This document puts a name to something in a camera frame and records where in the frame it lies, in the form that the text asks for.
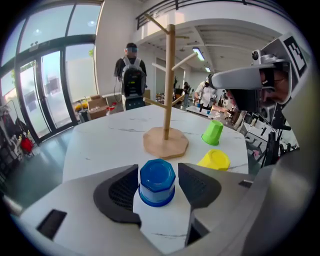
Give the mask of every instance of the window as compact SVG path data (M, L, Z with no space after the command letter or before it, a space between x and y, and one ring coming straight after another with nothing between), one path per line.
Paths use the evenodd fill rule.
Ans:
M11 70L1 78L1 93L5 96L15 88L15 71Z
M36 44L64 37L72 8L72 5L59 6L31 15L23 32L20 53Z
M71 102L97 94L94 75L93 44L67 46L65 73Z
M12 121L16 122L18 117L21 121L25 122L20 110L17 91L15 88L15 73L13 70L1 78L1 91L3 99L2 104L7 104L7 106L10 108L9 114L12 118Z
M67 35L95 34L100 9L100 5L77 4Z
M8 61L10 61L13 57L16 56L16 50L17 50L20 32L22 30L22 27L24 26L25 21L26 21L25 19L22 20L15 27L15 29L12 31L11 35L9 36L8 40L6 41L6 44L3 49L3 54L2 54L1 66L3 66Z

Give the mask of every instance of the cardboard box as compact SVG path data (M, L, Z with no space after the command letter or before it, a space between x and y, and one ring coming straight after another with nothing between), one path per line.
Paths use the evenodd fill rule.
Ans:
M91 120L105 117L107 114L107 102L101 95L93 95L88 101L88 110Z

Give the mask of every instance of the white shirt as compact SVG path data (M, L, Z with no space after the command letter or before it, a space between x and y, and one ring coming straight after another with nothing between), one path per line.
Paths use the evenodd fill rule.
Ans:
M198 85L198 88L195 90L195 92L199 94L199 99L201 99L200 103L203 103L204 107L211 107L213 105L213 101L210 101L210 98L212 98L212 96L216 93L216 90L210 86L205 87L205 81Z

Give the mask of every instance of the glass door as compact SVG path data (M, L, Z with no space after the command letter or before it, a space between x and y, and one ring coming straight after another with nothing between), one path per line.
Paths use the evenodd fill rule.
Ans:
M45 119L37 90L36 65L36 61L33 60L20 68L20 82L26 112L36 135L41 139L52 130Z
M62 91L60 76L60 51L41 57L41 90L55 129L71 123Z
M60 73L60 51L20 68L23 103L40 142L72 126Z

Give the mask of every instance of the marble table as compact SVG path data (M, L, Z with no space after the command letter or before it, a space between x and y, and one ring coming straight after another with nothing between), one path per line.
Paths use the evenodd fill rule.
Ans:
M155 157L144 150L143 134L162 127L164 109L150 105L101 117L74 127L63 168L63 182L138 164L140 168ZM201 139L210 120L172 108L170 127L179 129L189 140L185 155L169 159L176 173L175 195L163 207L146 205L135 193L133 211L142 221L141 232L164 254L184 247L190 204L178 182L178 163L197 164L210 149L220 149L230 159L229 172L248 174L248 156L244 136L224 127L219 145Z

